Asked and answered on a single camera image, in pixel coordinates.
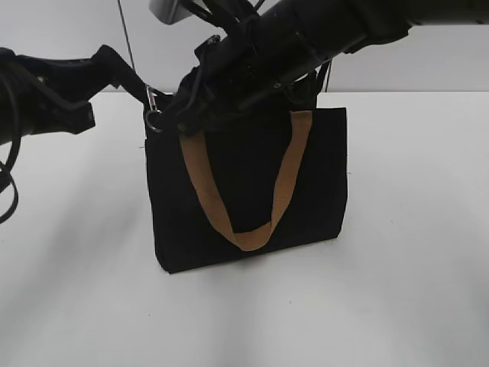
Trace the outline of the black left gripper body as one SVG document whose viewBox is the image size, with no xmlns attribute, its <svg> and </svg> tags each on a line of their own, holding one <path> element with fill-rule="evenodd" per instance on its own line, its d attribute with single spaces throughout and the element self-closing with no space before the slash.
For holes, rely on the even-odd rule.
<svg viewBox="0 0 489 367">
<path fill-rule="evenodd" d="M 53 95 L 89 101 L 96 94 L 90 59 L 48 60 L 1 49 L 1 144 L 20 136 L 53 132 Z"/>
</svg>

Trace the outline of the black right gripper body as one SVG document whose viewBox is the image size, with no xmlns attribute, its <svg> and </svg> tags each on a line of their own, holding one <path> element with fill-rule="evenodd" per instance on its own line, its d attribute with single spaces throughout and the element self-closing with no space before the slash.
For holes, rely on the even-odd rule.
<svg viewBox="0 0 489 367">
<path fill-rule="evenodd" d="M 288 104 L 290 39 L 277 34 L 233 34 L 196 49 L 199 65 L 182 80 L 164 110 L 164 127 L 194 135 Z"/>
</svg>

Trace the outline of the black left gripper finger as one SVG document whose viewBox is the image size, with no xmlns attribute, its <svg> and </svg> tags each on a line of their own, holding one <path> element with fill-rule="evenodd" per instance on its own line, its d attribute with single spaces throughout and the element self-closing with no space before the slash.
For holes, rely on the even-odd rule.
<svg viewBox="0 0 489 367">
<path fill-rule="evenodd" d="M 53 95 L 53 132 L 78 135 L 96 126 L 92 104 L 86 100 L 69 101 Z"/>
<path fill-rule="evenodd" d="M 127 93 L 143 104 L 148 104 L 147 84 L 110 46 L 102 45 L 91 60 L 108 74 L 109 83 L 123 87 Z"/>
</svg>

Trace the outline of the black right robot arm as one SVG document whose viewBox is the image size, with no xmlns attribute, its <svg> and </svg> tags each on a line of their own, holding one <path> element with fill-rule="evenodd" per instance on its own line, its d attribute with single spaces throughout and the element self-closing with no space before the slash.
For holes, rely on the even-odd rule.
<svg viewBox="0 0 489 367">
<path fill-rule="evenodd" d="M 166 126 L 192 134 L 221 125 L 279 94 L 339 54 L 389 44 L 424 25 L 486 24 L 486 1 L 280 1 L 264 13 L 247 1 L 184 2 L 222 28 L 196 49 L 164 111 Z"/>
</svg>

